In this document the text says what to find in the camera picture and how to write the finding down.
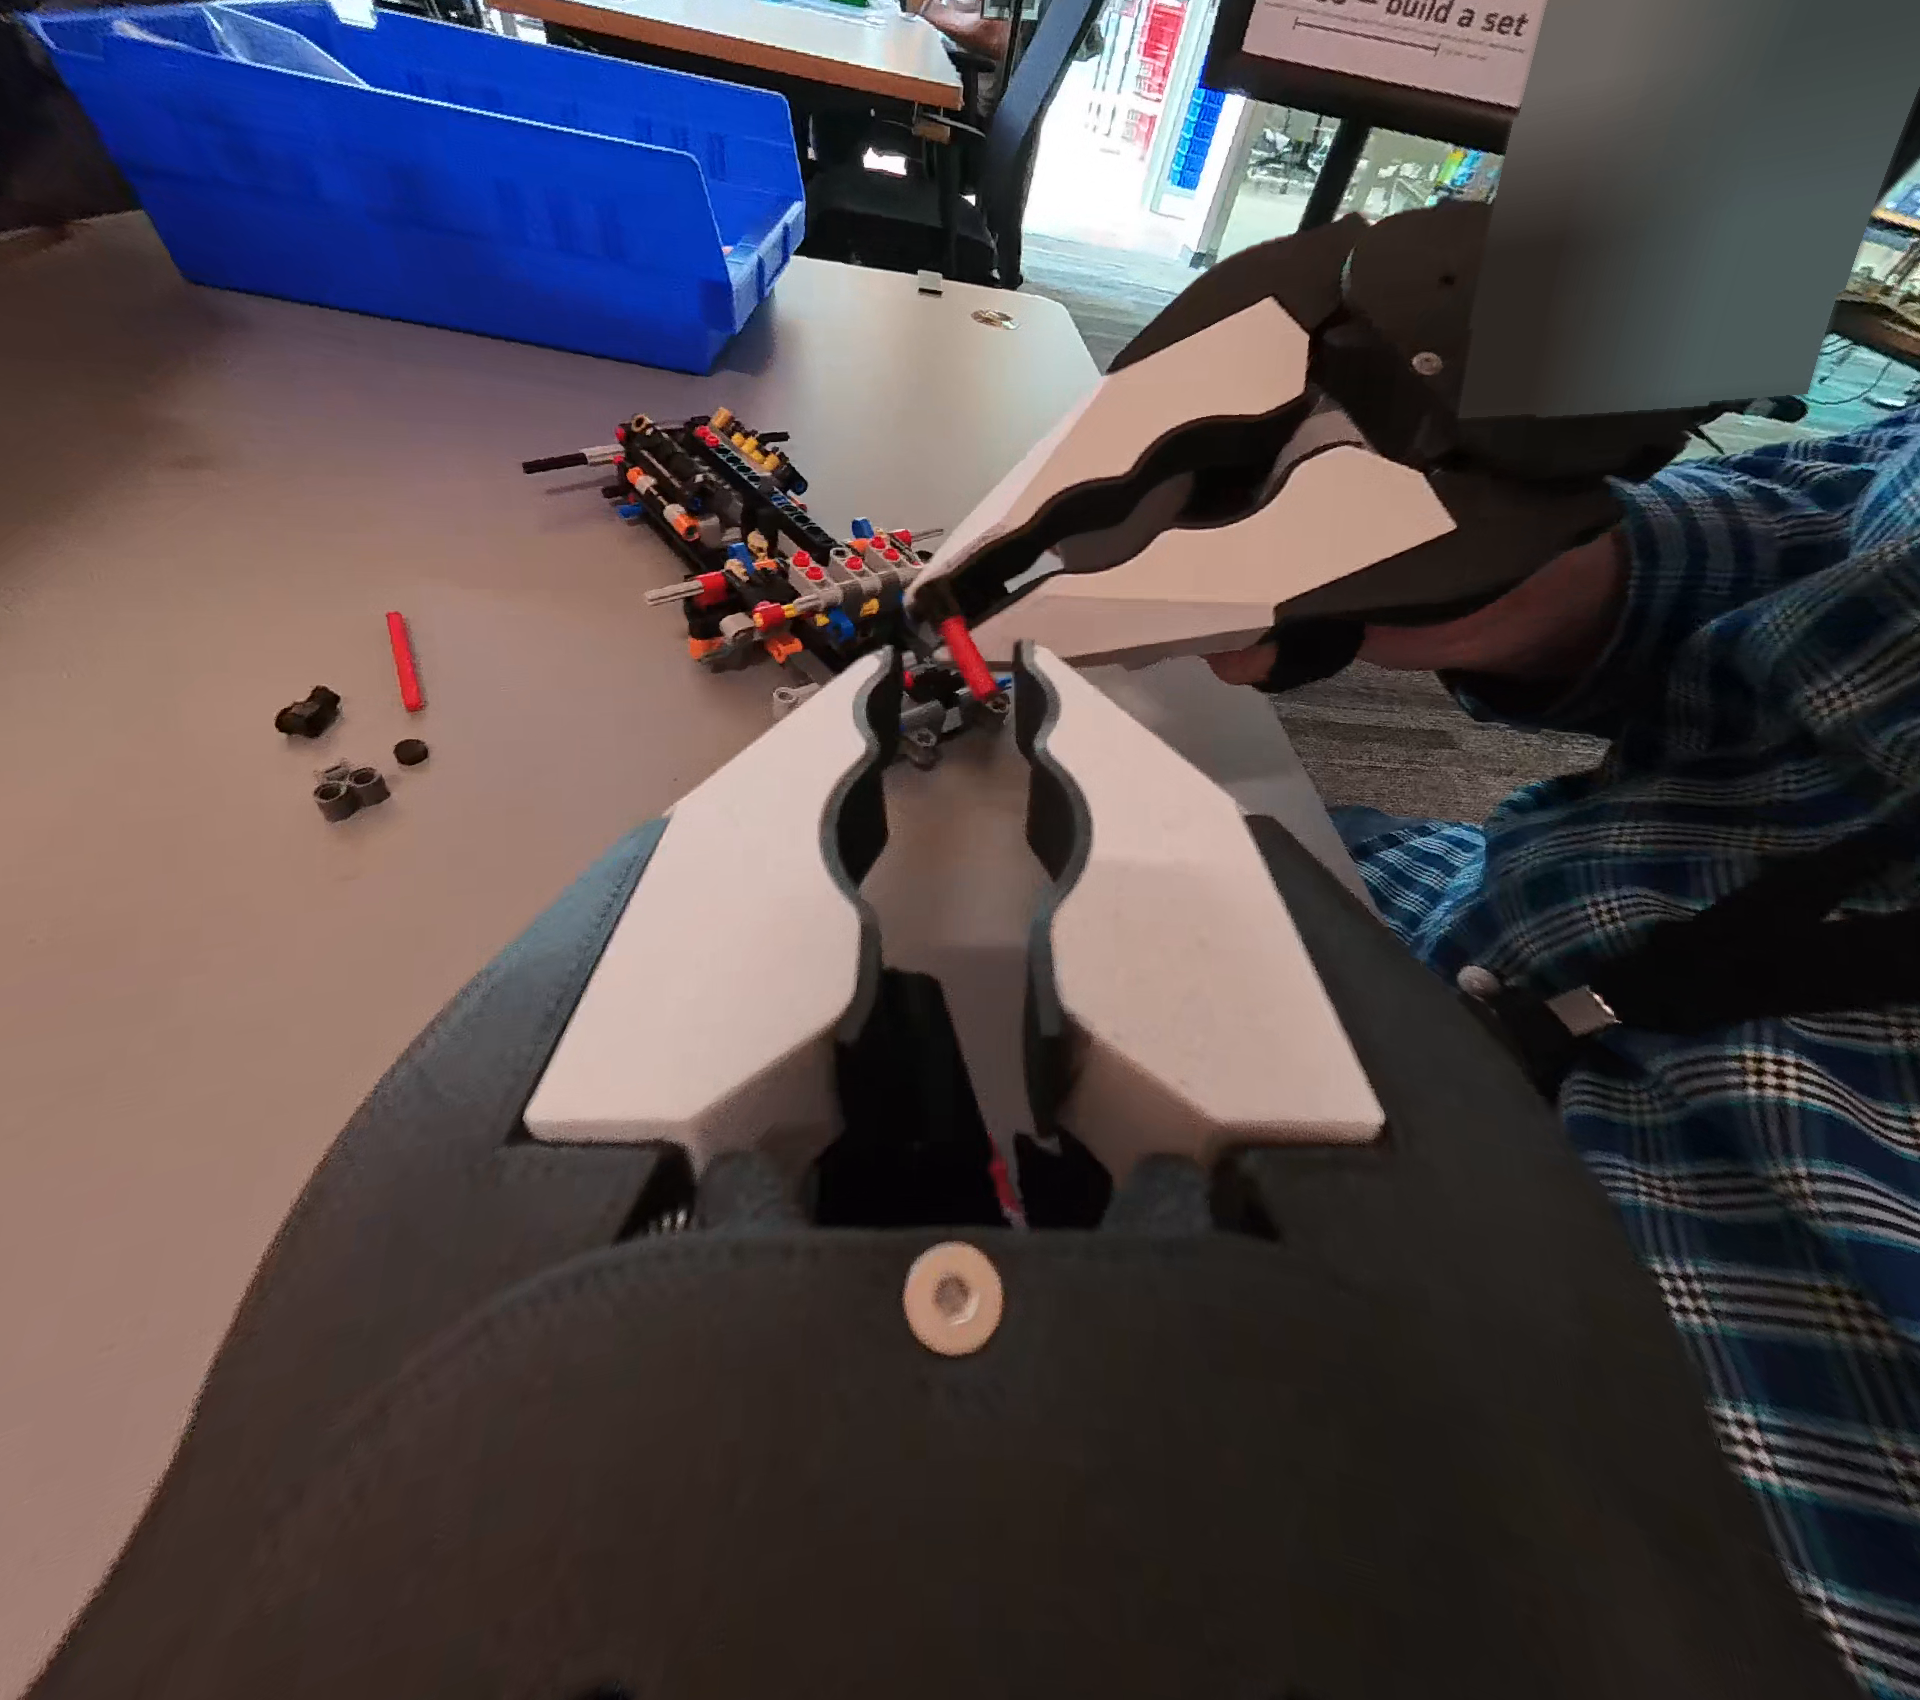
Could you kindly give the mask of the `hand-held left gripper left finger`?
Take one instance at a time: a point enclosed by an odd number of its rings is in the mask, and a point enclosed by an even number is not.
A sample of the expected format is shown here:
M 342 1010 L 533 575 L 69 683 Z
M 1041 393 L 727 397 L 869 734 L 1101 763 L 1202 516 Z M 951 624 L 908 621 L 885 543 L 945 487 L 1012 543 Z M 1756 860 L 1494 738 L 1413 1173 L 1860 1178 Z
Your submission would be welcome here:
M 877 1005 L 899 654 L 860 658 L 676 802 L 523 1111 L 539 1142 L 810 1167 Z

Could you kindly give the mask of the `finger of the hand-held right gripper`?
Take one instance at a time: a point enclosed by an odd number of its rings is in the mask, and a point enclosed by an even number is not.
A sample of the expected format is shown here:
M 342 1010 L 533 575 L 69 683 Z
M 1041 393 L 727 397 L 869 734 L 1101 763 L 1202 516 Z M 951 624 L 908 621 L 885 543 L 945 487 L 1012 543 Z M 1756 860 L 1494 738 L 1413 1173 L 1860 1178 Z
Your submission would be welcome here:
M 1126 669 L 1251 647 L 1275 609 L 1453 529 L 1425 475 L 1331 447 L 1293 465 L 1250 516 L 1166 530 L 1117 567 L 1041 580 L 1008 605 L 1008 647 Z
M 1307 397 L 1307 330 L 1256 300 L 1103 377 L 910 584 L 936 628 L 1008 630 L 1008 605 L 1056 572 L 1117 567 L 1166 530 L 1250 516 Z

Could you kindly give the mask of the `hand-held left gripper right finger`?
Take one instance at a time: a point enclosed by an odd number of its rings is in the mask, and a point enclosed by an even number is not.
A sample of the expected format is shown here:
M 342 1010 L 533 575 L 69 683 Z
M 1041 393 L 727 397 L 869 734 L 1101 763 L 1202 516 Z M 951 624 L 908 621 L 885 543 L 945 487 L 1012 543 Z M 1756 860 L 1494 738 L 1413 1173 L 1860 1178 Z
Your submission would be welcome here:
M 1014 731 L 1046 874 L 1024 1002 L 1037 1134 L 1103 1167 L 1375 1142 L 1379 1095 L 1237 802 L 1029 641 Z

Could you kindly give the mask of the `long lego chassis assembly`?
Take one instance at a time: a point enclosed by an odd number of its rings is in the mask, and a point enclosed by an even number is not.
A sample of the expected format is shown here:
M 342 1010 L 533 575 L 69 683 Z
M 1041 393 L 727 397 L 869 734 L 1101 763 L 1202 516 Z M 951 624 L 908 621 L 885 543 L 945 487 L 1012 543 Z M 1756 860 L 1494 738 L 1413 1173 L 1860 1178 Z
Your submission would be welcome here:
M 836 536 L 805 508 L 805 479 L 782 433 L 755 433 L 727 410 L 658 423 L 632 416 L 613 442 L 520 462 L 526 477 L 589 472 L 628 525 L 651 533 L 680 580 L 650 591 L 685 615 L 690 658 L 706 674 L 809 667 L 832 681 L 882 647 L 928 669 L 941 644 L 907 615 L 926 544 L 860 516 Z

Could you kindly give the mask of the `person's right forearm plaid sleeve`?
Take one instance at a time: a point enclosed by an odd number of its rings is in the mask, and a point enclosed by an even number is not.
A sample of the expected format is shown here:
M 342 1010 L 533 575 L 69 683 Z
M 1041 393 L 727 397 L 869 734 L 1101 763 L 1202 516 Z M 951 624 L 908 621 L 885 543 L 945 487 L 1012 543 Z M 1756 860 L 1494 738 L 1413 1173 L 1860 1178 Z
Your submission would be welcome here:
M 1623 595 L 1594 731 L 1916 773 L 1917 416 L 1619 487 Z

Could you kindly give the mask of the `person's right hand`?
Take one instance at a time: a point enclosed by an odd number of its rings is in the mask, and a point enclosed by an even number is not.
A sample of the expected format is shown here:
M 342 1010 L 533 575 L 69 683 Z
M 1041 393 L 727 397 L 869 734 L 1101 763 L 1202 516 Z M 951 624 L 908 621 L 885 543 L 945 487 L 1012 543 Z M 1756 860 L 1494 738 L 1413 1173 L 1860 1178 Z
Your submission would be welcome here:
M 1567 685 L 1609 647 L 1626 595 L 1623 529 L 1563 551 L 1490 605 L 1451 621 L 1297 624 L 1255 647 L 1213 654 L 1233 688 L 1285 691 L 1328 681 L 1352 662 L 1395 674 Z

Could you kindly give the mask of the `black office chair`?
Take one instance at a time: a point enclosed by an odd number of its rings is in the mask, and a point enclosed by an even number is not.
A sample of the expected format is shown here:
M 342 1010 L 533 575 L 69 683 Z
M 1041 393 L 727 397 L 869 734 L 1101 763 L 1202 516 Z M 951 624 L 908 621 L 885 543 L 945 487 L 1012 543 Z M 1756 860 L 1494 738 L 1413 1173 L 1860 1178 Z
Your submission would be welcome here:
M 902 175 L 840 161 L 809 183 L 804 256 L 1019 291 L 1044 119 L 1107 0 L 1049 0 L 985 126 L 926 114 Z

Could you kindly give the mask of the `wooden top background table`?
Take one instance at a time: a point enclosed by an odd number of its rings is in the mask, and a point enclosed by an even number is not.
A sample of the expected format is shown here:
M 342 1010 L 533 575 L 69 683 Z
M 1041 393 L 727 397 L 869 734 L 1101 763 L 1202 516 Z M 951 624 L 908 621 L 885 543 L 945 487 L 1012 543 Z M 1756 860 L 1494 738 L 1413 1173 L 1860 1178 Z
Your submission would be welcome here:
M 545 29 L 941 112 L 965 103 L 945 40 L 898 8 L 832 0 L 486 0 Z

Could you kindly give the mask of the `person's plaid shirt torso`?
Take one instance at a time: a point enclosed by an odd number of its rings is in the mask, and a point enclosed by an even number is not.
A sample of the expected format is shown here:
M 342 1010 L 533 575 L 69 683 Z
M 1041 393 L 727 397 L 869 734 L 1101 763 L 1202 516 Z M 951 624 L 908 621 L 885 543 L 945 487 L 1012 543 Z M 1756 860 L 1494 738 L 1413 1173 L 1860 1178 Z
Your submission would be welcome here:
M 1587 689 L 1543 716 L 1597 734 Z M 1540 1066 L 1849 1675 L 1916 1696 L 1916 773 L 1599 737 L 1357 860 Z

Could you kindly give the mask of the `blue plastic bin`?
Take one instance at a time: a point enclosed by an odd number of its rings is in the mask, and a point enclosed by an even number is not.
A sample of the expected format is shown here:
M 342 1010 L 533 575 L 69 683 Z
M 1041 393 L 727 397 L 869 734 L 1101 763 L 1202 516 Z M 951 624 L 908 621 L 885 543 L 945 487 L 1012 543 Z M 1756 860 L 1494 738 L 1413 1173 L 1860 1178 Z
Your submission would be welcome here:
M 200 287 L 707 375 L 804 245 L 755 86 L 370 0 L 23 23 Z

